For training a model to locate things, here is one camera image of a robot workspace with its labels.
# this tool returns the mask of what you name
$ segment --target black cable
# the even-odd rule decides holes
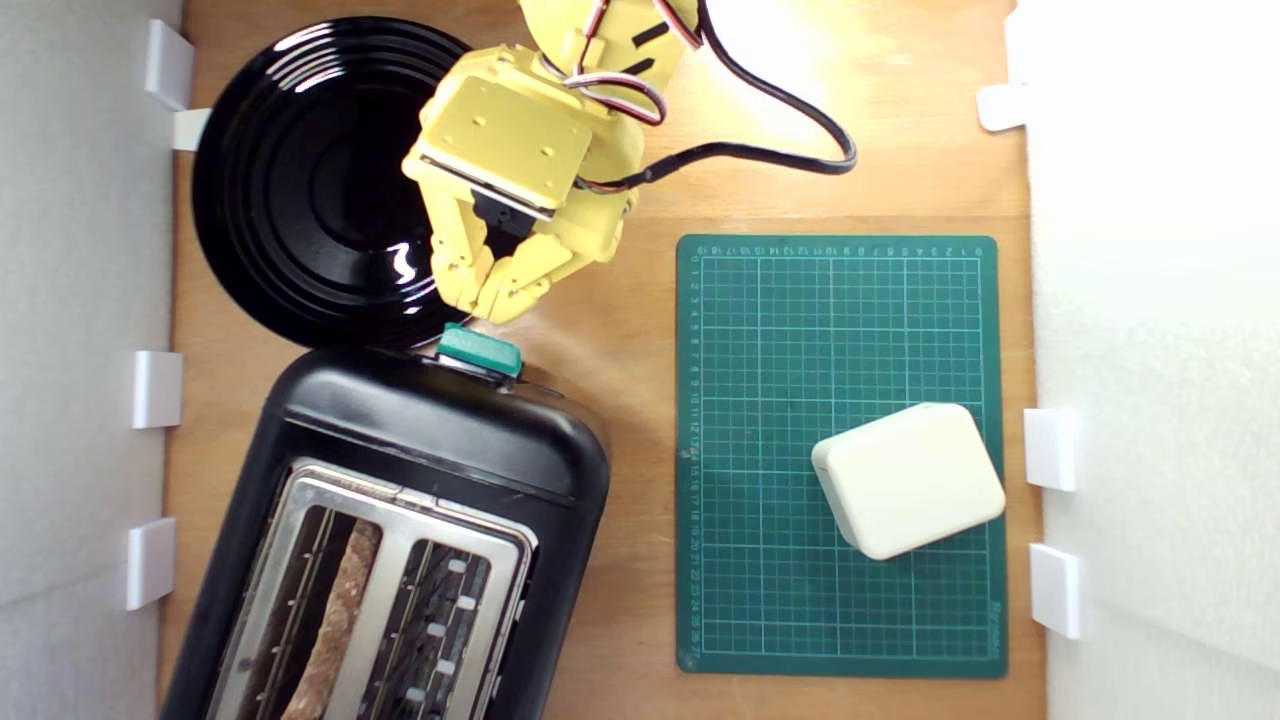
[[[668,155],[637,173],[632,173],[616,181],[594,182],[593,184],[613,191],[630,190],[632,187],[657,182],[676,170],[709,158],[737,158],[741,160],[768,163],[772,165],[782,165],[785,168],[828,176],[840,176],[854,169],[854,165],[858,164],[858,146],[854,145],[852,138],[849,137],[845,128],[833,120],[831,115],[823,113],[814,105],[755,76],[740,65],[737,60],[728,54],[724,44],[721,42],[719,35],[716,32],[716,26],[712,24],[710,13],[707,10],[707,0],[698,0],[698,32],[707,38],[707,44],[710,45],[712,53],[716,54],[716,58],[719,59],[719,61],[723,63],[731,73],[746,85],[786,104],[790,108],[799,110],[801,114],[818,123],[818,126],[827,131],[832,140],[840,145],[840,150],[845,154],[845,156],[840,160],[823,160],[822,158],[796,155],[794,152],[771,150],[768,147],[745,145],[741,142],[707,142],[687,150],[681,150],[675,155]]]

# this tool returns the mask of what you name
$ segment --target white plastic block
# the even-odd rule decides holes
[[[191,104],[191,73],[196,49],[163,20],[147,27],[147,72],[145,87],[170,110]]]
[[[129,530],[125,610],[146,607],[173,592],[178,524],[173,518]]]
[[[923,404],[813,448],[813,468],[840,534],[873,560],[980,525],[1005,510],[1005,491],[973,416]]]
[[[1009,82],[978,88],[978,122],[987,132],[1027,124],[1036,67],[1033,8],[1020,4],[1005,18],[1005,59]]]
[[[182,354],[140,350],[133,360],[133,428],[182,423]]]
[[[1032,618],[1055,633],[1080,638],[1080,560],[1032,544]]]
[[[978,122],[987,132],[1027,124],[1030,88],[1025,85],[988,85],[978,88]]]
[[[200,137],[209,123],[209,108],[180,110],[173,114],[173,149],[195,152],[200,149]]]
[[[1075,492],[1078,415],[1071,410],[1024,410],[1023,434],[1027,446],[1027,482],[1043,488]]]

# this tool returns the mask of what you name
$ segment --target yellow robotic arm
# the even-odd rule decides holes
[[[445,302],[506,323],[554,283],[613,258],[635,186],[655,179],[641,167],[641,129],[666,117],[662,90],[682,51],[703,41],[691,28],[709,23],[704,1],[521,0],[540,51],[499,46],[458,60],[422,108],[402,165],[422,191]],[[844,137],[841,163],[735,143],[703,154],[847,172],[852,143],[822,118]],[[490,224],[525,238],[511,258],[494,259]]]

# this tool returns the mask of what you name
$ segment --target red and white wire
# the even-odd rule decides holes
[[[653,6],[658,10],[658,14],[662,15],[662,19],[667,22],[667,27],[680,36],[680,40],[686,47],[690,50],[698,50],[703,46],[703,38],[685,24],[685,20],[681,19],[680,13],[671,6],[671,3],[667,0],[653,0]]]
[[[586,13],[586,22],[582,23],[582,53],[577,56],[577,63],[573,64],[573,74],[580,76],[584,72],[582,64],[586,63],[586,51],[591,47],[591,40],[595,38],[595,33],[600,31],[600,23],[604,22],[604,12],[609,9],[609,0],[595,0],[591,9]]]
[[[580,90],[582,95],[586,95],[588,97],[595,100],[596,102],[600,102],[602,105],[605,105],[608,108],[613,108],[620,113],[631,115],[632,118],[643,123],[650,126],[659,126],[662,124],[663,120],[667,119],[667,101],[662,97],[662,94],[658,92],[658,88],[650,85],[644,78],[627,73],[598,72],[598,73],[577,74],[570,78],[564,78],[563,82],[564,87],[572,87],[575,90]],[[644,95],[645,99],[653,104],[653,108],[645,108],[637,102],[625,100],[616,95],[608,95],[593,90],[594,87],[600,87],[600,86],[625,87],[627,90],[634,90],[640,95]]]

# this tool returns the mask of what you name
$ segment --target grid lines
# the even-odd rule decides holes
[[[1004,521],[876,562],[809,464],[823,437],[940,401],[1000,468],[993,241],[690,236],[678,332],[681,665],[1002,674]]]

